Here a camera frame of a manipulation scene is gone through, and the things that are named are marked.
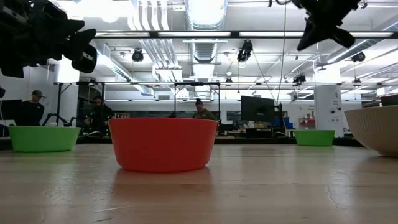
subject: duct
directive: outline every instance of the duct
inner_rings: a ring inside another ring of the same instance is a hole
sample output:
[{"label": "duct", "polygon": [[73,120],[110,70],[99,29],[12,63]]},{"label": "duct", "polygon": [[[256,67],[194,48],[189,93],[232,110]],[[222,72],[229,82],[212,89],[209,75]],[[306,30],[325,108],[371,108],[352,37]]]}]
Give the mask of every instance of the duct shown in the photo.
[{"label": "duct", "polygon": [[[111,60],[109,57],[98,52],[98,62],[105,64],[113,73],[123,77],[127,82],[138,82],[130,76],[123,66]],[[154,96],[154,90],[143,85],[134,85],[134,87],[145,96]]]},{"label": "duct", "polygon": [[360,78],[360,79],[362,79],[362,81],[365,81],[365,80],[369,80],[370,78],[374,78],[374,77],[383,75],[388,72],[393,72],[396,70],[398,70],[398,63],[393,63],[392,65],[386,66],[386,67],[384,67],[380,70],[377,70],[375,72],[369,72],[369,73],[360,75],[357,78]]},{"label": "duct", "polygon": [[[167,0],[161,0],[161,9],[162,9],[162,27],[163,30],[170,30],[169,29],[169,23],[167,22]],[[174,65],[174,68],[179,68],[179,64],[178,64],[178,60],[177,60],[177,56],[175,54],[174,51],[174,47],[173,47],[173,41],[172,39],[167,39],[167,40],[163,40],[164,41],[164,50],[165,52],[169,52],[171,62]]]},{"label": "duct", "polygon": [[[150,22],[151,22],[151,24],[152,24],[152,26],[154,27],[155,30],[160,30],[159,22],[157,20],[157,10],[158,10],[157,0],[148,0],[148,1],[150,1],[151,6],[152,6],[152,17],[151,17],[151,21]],[[169,61],[169,66],[168,67],[169,68],[174,68],[174,63],[172,61],[172,56],[170,55],[169,49],[166,46],[165,40],[164,39],[156,40],[156,42],[157,42],[158,45],[160,44],[163,47],[163,49],[164,49],[164,52],[165,52],[165,54],[167,56],[167,60]]]},{"label": "duct", "polygon": [[[227,5],[228,0],[185,0],[188,29],[221,30],[225,22]],[[217,50],[218,44],[191,44],[193,58],[199,63],[212,62]]]},{"label": "duct", "polygon": [[[141,22],[139,20],[138,0],[131,0],[131,4],[132,4],[132,16],[128,18],[127,23],[129,24],[131,30],[137,29],[138,31],[143,31]],[[162,62],[156,57],[154,50],[149,47],[151,43],[148,40],[139,40],[139,43],[141,44],[142,48],[147,52],[150,59],[155,63],[157,68],[163,67]]]},{"label": "duct", "polygon": [[[145,30],[151,30],[149,23],[148,23],[148,2],[147,2],[147,0],[140,0],[140,2],[142,4],[142,15],[141,15],[142,26],[144,26]],[[148,41],[151,43],[149,48],[151,50],[153,50],[155,57],[160,59],[160,62],[162,63],[162,67],[167,68],[166,59],[164,58],[163,53],[162,53],[161,49],[159,48],[157,41],[154,39],[148,40]]]}]

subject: cable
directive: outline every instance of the cable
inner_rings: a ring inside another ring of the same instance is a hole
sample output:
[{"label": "cable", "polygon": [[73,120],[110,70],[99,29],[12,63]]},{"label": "cable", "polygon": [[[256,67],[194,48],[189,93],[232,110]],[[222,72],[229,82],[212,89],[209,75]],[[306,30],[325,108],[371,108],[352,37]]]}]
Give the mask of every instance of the cable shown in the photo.
[{"label": "cable", "polygon": [[278,105],[278,102],[279,102],[280,87],[282,86],[282,79],[284,78],[284,60],[285,60],[285,45],[286,45],[286,11],[287,11],[286,4],[289,2],[288,1],[285,2],[284,44],[283,44],[283,48],[282,48],[282,68],[280,69],[280,81],[279,81],[279,89],[278,89],[278,97],[276,99],[276,105]]},{"label": "cable", "polygon": [[276,102],[276,105],[278,105],[278,102],[276,101],[274,95],[272,94],[271,88],[269,88],[269,85],[268,85],[268,83],[266,82],[266,78],[265,78],[265,76],[264,76],[264,74],[263,74],[263,72],[262,72],[262,70],[261,70],[259,61],[257,60],[256,53],[254,52],[254,50],[253,50],[253,56],[254,56],[254,59],[256,59],[257,66],[259,67],[259,70],[260,70],[260,73],[261,73],[261,75],[262,75],[262,78],[264,79],[264,82],[266,83],[267,88],[268,88],[269,92],[271,93],[272,99],[274,99],[274,101]]}]

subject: beige bowl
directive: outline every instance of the beige bowl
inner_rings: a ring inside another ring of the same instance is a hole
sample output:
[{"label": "beige bowl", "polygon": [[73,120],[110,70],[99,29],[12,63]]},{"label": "beige bowl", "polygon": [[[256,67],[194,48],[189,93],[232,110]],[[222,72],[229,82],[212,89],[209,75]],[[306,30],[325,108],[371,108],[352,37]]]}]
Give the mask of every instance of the beige bowl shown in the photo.
[{"label": "beige bowl", "polygon": [[351,132],[363,146],[381,156],[398,157],[398,106],[345,111]]}]

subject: baseball cap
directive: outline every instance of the baseball cap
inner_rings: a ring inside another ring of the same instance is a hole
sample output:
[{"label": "baseball cap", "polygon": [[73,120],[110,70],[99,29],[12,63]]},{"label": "baseball cap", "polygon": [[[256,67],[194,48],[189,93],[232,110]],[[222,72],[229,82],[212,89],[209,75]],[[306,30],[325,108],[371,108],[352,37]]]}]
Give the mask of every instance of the baseball cap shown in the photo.
[{"label": "baseball cap", "polygon": [[43,96],[43,93],[40,90],[33,91],[32,95],[36,95],[38,97],[44,97],[45,98],[45,96]]}]

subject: green bowl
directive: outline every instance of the green bowl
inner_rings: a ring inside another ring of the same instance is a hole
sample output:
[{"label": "green bowl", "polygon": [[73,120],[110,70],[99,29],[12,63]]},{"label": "green bowl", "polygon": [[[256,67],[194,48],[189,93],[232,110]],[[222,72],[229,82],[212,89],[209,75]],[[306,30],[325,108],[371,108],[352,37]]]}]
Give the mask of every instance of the green bowl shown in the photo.
[{"label": "green bowl", "polygon": [[331,146],[335,130],[297,130],[294,136],[299,146]]},{"label": "green bowl", "polygon": [[9,132],[15,152],[62,152],[73,149],[80,128],[10,126]]}]

